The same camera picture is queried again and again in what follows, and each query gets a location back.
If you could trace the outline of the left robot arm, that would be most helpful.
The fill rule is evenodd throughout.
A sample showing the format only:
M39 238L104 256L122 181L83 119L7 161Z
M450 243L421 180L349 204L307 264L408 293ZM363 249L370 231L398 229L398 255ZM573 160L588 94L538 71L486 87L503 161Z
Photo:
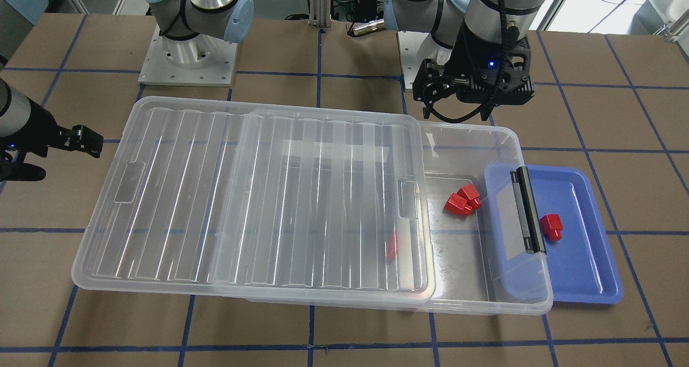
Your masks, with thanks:
M412 95L423 117L458 124L536 94L528 30L545 0L384 0L386 28L426 33Z

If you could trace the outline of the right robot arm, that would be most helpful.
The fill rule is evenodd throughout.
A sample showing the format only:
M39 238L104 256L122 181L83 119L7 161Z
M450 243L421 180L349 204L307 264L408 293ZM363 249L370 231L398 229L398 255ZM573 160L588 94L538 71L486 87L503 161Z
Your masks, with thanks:
M253 0L146 0L158 34L169 43L199 36L241 43L254 18ZM2 66L37 26L48 0L2 0ZM54 115L5 80L1 81L2 181L41 181L45 169L25 162L28 153L45 158L49 149L79 151L99 158L104 138L87 126L59 126Z

